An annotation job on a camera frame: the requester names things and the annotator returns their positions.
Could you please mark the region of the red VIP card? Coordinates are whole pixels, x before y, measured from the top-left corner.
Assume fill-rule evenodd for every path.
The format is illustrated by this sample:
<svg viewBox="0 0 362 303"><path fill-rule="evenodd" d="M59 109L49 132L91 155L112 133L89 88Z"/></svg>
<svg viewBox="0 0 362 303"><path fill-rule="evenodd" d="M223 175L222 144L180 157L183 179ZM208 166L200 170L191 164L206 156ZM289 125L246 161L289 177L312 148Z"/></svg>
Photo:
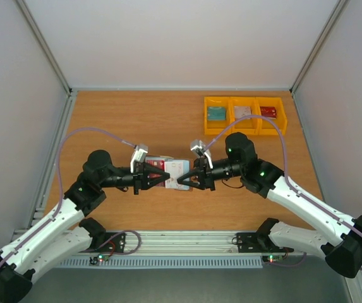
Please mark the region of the red VIP card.
<svg viewBox="0 0 362 303"><path fill-rule="evenodd" d="M146 160L146 163L149 163L150 165L152 165L158 169L165 170L165 160L149 159L149 160ZM151 178L160 177L159 174L150 174L149 176ZM157 184L157 187L165 187L165 182L163 181L163 182Z"/></svg>

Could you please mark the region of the brown leather card holder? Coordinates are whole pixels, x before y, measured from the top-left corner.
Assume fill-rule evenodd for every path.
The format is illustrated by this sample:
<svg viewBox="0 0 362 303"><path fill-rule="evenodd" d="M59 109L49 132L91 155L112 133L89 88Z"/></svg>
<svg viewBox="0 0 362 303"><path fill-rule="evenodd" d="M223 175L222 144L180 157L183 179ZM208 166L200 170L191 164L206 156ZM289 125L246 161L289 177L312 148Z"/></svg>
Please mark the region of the brown leather card holder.
<svg viewBox="0 0 362 303"><path fill-rule="evenodd" d="M170 157L153 157L149 156L145 159L146 163L162 169L169 173L170 178L158 184L158 187L165 189L175 189L178 191L191 191L190 186L185 186L177 182L178 177L185 175L190 171L190 161L187 159L170 158Z"/></svg>

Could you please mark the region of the white patterned card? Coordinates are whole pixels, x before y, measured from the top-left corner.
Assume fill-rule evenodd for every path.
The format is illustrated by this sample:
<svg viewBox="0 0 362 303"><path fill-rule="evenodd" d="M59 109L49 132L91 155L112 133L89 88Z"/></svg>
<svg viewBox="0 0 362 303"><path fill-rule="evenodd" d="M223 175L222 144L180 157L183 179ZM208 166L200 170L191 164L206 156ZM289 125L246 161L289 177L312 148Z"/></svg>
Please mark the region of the white patterned card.
<svg viewBox="0 0 362 303"><path fill-rule="evenodd" d="M188 160L170 160L164 162L164 170L170 175L165 181L166 189L175 189L179 191L189 191L190 187L179 184L177 179L190 171L190 162Z"/></svg>

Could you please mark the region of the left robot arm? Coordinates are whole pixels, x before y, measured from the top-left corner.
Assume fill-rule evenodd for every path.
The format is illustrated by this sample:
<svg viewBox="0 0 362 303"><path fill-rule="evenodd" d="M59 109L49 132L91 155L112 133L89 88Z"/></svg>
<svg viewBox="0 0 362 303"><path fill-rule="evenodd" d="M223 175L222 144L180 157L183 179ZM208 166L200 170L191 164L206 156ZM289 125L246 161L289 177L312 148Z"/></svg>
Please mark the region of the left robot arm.
<svg viewBox="0 0 362 303"><path fill-rule="evenodd" d="M106 198L105 187L134 193L164 182L170 175L135 151L130 167L115 167L105 150L93 151L83 171L59 203L15 241L0 249L0 302L19 302L48 271L78 252L99 251L105 229L88 215Z"/></svg>

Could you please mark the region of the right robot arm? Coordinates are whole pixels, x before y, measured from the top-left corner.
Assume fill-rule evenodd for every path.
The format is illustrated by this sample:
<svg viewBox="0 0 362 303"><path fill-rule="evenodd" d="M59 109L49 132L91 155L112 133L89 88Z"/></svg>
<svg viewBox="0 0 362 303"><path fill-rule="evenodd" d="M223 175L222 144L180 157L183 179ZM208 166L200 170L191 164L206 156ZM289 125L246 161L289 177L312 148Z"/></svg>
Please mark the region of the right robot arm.
<svg viewBox="0 0 362 303"><path fill-rule="evenodd" d="M193 169L178 177L178 184L211 191L215 182L239 177L247 190L283 206L311 225L290 226L268 218L257 230L258 245L309 253L324 259L336 273L354 278L362 267L362 215L353 218L311 195L274 164L258 158L255 146L243 133L226 137L225 159L213 161L204 144L196 140L191 151L197 155Z"/></svg>

